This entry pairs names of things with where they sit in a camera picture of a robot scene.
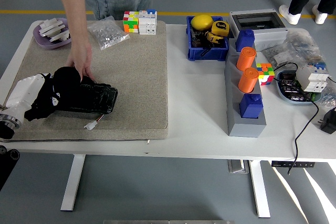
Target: white sneaker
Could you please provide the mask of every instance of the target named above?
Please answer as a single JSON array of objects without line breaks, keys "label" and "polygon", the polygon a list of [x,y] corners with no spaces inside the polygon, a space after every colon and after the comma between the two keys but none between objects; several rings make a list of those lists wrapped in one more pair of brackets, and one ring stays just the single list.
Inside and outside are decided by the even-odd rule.
[{"label": "white sneaker", "polygon": [[281,5],[279,7],[279,13],[292,25],[296,25],[299,22],[301,14],[292,15],[288,12],[289,6]]},{"label": "white sneaker", "polygon": [[322,25],[324,23],[325,19],[327,18],[328,13],[319,12],[319,10],[317,10],[317,7],[318,7],[318,5],[314,5],[314,7],[312,9],[312,11],[315,15],[315,23],[319,24],[319,25]]}]

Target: black cable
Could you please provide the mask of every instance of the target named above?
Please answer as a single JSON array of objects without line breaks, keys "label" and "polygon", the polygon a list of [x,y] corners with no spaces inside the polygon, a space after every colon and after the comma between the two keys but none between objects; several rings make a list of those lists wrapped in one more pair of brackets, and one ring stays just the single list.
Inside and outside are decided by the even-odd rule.
[{"label": "black cable", "polygon": [[331,80],[332,82],[336,83],[336,81],[332,80],[329,76],[328,76],[328,79]]},{"label": "black cable", "polygon": [[298,65],[297,65],[296,63],[294,63],[294,62],[287,62],[287,63],[285,63],[285,64],[283,64],[283,65],[277,67],[277,68],[274,69],[273,71],[276,71],[276,70],[278,70],[279,68],[282,68],[282,67],[284,67],[285,65],[288,65],[288,64],[294,64],[294,65],[296,66],[296,70],[298,70],[298,68],[299,68]]},{"label": "black cable", "polygon": [[316,105],[316,103],[314,103],[313,101],[311,101],[312,104],[315,105],[315,107],[317,108],[316,113],[313,115],[313,117],[308,121],[308,123],[305,125],[305,127],[303,128],[303,130],[300,132],[300,134],[295,138],[295,149],[296,149],[296,155],[295,155],[295,159],[294,162],[292,164],[292,166],[288,169],[287,174],[290,175],[290,170],[295,166],[296,160],[298,159],[298,155],[299,155],[299,150],[298,150],[298,143],[297,140],[298,138],[301,136],[301,134],[305,131],[305,129],[307,128],[308,124],[315,118],[315,116],[319,113],[319,107]]}]

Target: hand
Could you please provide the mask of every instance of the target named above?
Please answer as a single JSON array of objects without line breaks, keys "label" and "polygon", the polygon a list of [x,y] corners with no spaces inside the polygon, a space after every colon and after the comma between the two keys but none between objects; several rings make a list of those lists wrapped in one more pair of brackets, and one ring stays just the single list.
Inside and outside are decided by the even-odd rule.
[{"label": "hand", "polygon": [[83,76],[88,76],[94,81],[91,72],[92,47],[89,41],[78,44],[71,43],[71,51],[66,62],[67,67],[75,67],[80,74],[80,80]]}]

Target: blue container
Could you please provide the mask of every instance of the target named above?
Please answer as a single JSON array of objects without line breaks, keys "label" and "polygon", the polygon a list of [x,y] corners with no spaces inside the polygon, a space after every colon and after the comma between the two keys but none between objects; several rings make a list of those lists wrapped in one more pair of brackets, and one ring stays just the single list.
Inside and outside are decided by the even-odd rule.
[{"label": "blue container", "polygon": [[[224,61],[227,55],[227,52],[229,51],[229,43],[228,38],[224,37],[223,46],[221,48],[211,48],[209,52],[207,52],[204,56],[201,56],[201,54],[207,50],[203,49],[201,47],[193,47],[191,44],[191,20],[194,16],[187,16],[187,29],[186,33],[188,34],[188,60],[195,61],[195,60],[218,60],[218,61]],[[223,21],[222,17],[219,16],[213,16],[212,19],[215,21]]]},{"label": "blue container", "polygon": [[252,29],[240,30],[237,41],[236,51],[240,52],[244,47],[252,47],[254,44],[254,32]]},{"label": "blue container", "polygon": [[260,94],[244,94],[240,104],[240,116],[242,118],[258,118],[263,109]]}]

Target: tape measure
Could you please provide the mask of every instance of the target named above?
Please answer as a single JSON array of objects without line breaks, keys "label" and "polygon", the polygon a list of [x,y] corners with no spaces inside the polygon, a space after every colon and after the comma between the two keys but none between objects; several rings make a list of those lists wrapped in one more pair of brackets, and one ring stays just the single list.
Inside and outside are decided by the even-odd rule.
[{"label": "tape measure", "polygon": [[229,35],[230,25],[225,21],[216,21],[212,24],[211,33],[227,37]]}]

